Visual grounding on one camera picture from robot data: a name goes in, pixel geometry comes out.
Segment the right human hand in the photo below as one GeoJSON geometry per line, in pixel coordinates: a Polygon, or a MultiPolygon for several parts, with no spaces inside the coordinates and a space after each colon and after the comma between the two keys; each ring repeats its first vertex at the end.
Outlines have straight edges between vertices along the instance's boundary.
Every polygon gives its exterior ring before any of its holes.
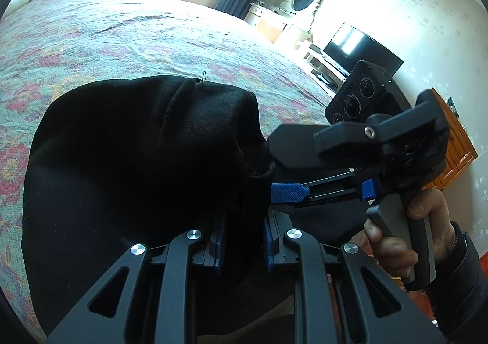
{"type": "MultiPolygon", "coordinates": [[[[407,216],[410,221],[429,218],[434,260],[443,260],[452,249],[457,236],[443,193],[437,189],[422,190],[409,204],[407,216]]],[[[410,250],[403,239],[387,237],[370,219],[364,224],[364,232],[371,244],[374,257],[385,272],[407,278],[418,261],[418,254],[410,250]]]]}

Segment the right forearm dark sleeve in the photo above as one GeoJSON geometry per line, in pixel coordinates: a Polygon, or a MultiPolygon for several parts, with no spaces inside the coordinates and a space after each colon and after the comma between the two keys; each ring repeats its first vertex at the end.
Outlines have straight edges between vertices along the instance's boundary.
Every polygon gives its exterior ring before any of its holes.
{"type": "Polygon", "coordinates": [[[467,232],[452,222],[455,242],[436,264],[427,294],[438,328],[449,343],[487,342],[487,277],[467,232]]]}

